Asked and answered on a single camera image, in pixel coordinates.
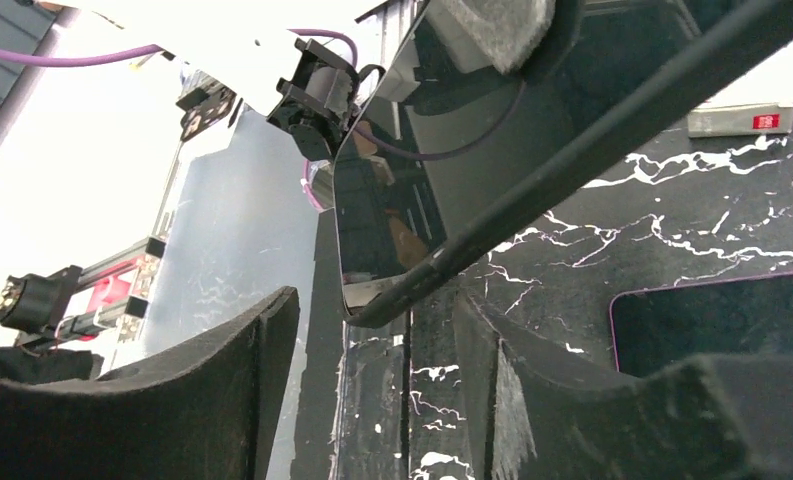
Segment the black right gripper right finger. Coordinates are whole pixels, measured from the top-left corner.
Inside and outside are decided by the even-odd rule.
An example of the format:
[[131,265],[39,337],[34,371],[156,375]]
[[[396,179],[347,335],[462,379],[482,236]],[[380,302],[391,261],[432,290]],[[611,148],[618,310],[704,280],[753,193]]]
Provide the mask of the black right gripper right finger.
[[454,336],[480,479],[793,479],[793,356],[694,355],[639,379],[467,293]]

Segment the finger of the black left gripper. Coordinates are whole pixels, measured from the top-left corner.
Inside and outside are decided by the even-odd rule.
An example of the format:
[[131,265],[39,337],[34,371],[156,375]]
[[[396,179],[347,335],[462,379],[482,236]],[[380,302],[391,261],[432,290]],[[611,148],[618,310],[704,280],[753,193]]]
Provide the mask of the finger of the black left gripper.
[[490,67],[538,82],[572,49],[583,1],[437,1],[435,33],[460,73]]

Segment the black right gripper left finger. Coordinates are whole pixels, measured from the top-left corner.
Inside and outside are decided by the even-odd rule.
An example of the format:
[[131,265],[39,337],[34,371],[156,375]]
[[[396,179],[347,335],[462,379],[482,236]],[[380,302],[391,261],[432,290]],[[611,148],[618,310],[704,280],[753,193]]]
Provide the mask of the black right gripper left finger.
[[284,286],[92,380],[0,379],[0,479],[262,479],[299,323]]

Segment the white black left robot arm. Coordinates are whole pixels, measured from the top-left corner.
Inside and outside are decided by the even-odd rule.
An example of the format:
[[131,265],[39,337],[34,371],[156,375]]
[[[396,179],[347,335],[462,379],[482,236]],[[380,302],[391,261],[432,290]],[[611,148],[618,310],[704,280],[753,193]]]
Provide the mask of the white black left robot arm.
[[[262,114],[279,104],[280,75],[295,72],[305,29],[286,29],[285,2],[66,1],[98,14],[230,87]],[[463,41],[501,74],[556,60],[582,16],[580,1],[426,1],[418,16],[442,13],[445,46]]]

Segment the black phone case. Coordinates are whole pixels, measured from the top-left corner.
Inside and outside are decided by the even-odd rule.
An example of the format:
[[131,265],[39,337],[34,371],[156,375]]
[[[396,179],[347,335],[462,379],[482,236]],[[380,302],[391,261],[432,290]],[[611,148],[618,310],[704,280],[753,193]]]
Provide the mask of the black phone case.
[[[411,33],[424,2],[419,5],[410,28],[401,39],[387,71],[363,105],[357,121],[387,74],[404,39]],[[793,40],[793,1],[704,2],[718,6],[722,11],[713,25],[578,141],[535,170],[526,182],[509,191],[499,200],[496,211],[476,221],[477,227],[486,229],[489,248],[483,255]],[[356,327],[382,327],[459,273],[405,310],[398,309],[392,296],[370,302],[357,314],[349,313],[344,303],[343,319]]]

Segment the purple smartphone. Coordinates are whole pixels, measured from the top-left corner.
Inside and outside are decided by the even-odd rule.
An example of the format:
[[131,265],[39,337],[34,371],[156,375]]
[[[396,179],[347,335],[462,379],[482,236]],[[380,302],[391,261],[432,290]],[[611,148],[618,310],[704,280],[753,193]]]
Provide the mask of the purple smartphone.
[[615,296],[618,371],[645,377],[695,354],[793,355],[793,272]]

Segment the black phone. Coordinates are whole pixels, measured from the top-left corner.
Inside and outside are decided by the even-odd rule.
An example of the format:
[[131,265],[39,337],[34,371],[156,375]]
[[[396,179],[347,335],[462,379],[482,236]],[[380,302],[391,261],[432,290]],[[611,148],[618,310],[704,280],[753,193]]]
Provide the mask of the black phone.
[[409,308],[487,252],[476,221],[721,16],[704,1],[583,1],[577,39],[538,82],[460,73],[417,18],[335,160],[344,303]]

